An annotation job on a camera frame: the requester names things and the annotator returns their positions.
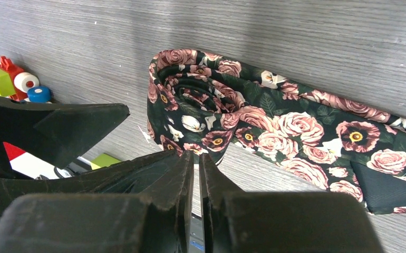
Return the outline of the pink floral black tie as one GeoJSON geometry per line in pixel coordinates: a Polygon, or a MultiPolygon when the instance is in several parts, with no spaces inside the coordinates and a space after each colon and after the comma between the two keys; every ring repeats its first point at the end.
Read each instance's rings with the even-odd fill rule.
{"type": "Polygon", "coordinates": [[[406,213],[406,119],[217,54],[149,65],[148,131],[219,163],[233,143],[372,214],[406,213]]]}

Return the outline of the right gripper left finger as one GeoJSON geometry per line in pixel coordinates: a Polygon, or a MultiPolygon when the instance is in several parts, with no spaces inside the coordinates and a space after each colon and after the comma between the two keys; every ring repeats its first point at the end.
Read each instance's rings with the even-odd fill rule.
{"type": "Polygon", "coordinates": [[[0,252],[187,252],[194,156],[139,193],[32,193],[0,217],[0,252]]]}

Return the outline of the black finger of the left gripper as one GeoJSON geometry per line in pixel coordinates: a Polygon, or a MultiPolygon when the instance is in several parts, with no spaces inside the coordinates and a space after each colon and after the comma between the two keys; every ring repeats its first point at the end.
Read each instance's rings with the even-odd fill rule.
{"type": "Polygon", "coordinates": [[[17,102],[0,97],[0,175],[13,175],[4,143],[58,168],[86,153],[129,116],[128,106],[17,102]]]}
{"type": "Polygon", "coordinates": [[[178,159],[174,151],[162,151],[70,178],[0,178],[0,217],[13,200],[25,194],[139,193],[167,173],[178,159]]]}

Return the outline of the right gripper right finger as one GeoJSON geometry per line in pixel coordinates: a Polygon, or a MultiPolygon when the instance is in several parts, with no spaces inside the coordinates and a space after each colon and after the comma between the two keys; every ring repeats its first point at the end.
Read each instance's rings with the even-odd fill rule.
{"type": "Polygon", "coordinates": [[[199,158],[206,252],[382,252],[354,198],[328,192],[246,192],[199,158]]]}

